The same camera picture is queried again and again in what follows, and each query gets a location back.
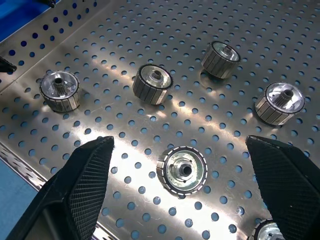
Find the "metal tray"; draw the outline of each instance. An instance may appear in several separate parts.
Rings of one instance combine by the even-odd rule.
[[[318,15],[314,2],[61,1],[0,45],[0,55],[18,66],[0,74],[0,156],[40,189],[77,146],[112,135],[96,239],[245,240],[270,217],[248,135],[293,144],[320,166]],[[230,79],[212,78],[200,64],[213,40],[242,57]],[[132,91],[146,63],[173,76],[160,107]],[[39,80],[55,70],[80,80],[81,104],[73,112],[54,113],[40,96]],[[270,127],[257,119],[254,101],[277,81],[297,85],[306,105],[283,127]],[[205,187],[185,199],[155,174],[159,155],[173,146],[196,148],[208,164]]]

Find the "blue surface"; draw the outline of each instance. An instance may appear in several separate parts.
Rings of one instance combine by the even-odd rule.
[[[34,0],[0,0],[0,42],[46,9],[48,6]]]
[[[0,240],[4,240],[37,192],[1,160],[0,183]]]

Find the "perforated metal sheet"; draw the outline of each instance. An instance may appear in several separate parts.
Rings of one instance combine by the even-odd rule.
[[[247,153],[247,135],[293,144],[320,166],[319,5],[128,2],[105,7],[97,1],[98,14],[1,88],[0,141],[35,174],[49,179],[77,146],[113,135],[99,217],[113,238],[244,240],[256,222],[270,216]],[[68,21],[77,21],[77,14],[64,16],[63,10],[58,4],[32,23],[39,29],[49,24],[40,38],[44,44],[59,34],[62,26],[55,24],[68,28]],[[60,23],[65,17],[70,19]],[[30,27],[20,31],[32,34]],[[29,52],[41,52],[39,44],[30,39],[25,51],[20,45],[24,35],[15,34],[10,45],[15,55],[7,59],[28,63]],[[242,57],[230,79],[217,80],[202,69],[200,59],[213,40],[231,44]],[[9,53],[8,46],[0,52]],[[145,63],[163,65],[173,76],[161,106],[144,104],[132,92],[132,78]],[[44,105],[38,83],[47,71],[63,69],[79,78],[81,103],[73,112],[58,114]],[[276,81],[295,84],[306,96],[303,112],[281,128],[265,125],[253,112],[254,101]],[[155,174],[158,156],[173,146],[192,146],[208,163],[205,187],[185,199],[171,195]]]

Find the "metal cylinder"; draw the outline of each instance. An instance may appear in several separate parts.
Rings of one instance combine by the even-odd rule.
[[[264,219],[255,226],[248,240],[285,240],[285,238],[272,219]]]
[[[79,107],[79,81],[67,71],[46,74],[40,83],[40,93],[55,112],[65,113]]]
[[[133,83],[133,93],[142,101],[158,105],[165,101],[174,81],[160,66],[147,64],[139,67]]]
[[[274,82],[267,86],[255,102],[257,115],[266,123],[280,126],[300,112],[305,105],[302,92],[285,82]]]
[[[239,53],[231,46],[220,41],[213,41],[206,49],[201,64],[211,75],[227,79],[231,77],[240,60]]]
[[[203,187],[208,167],[205,157],[198,150],[179,146],[162,153],[156,165],[156,173],[166,189],[185,196]]]

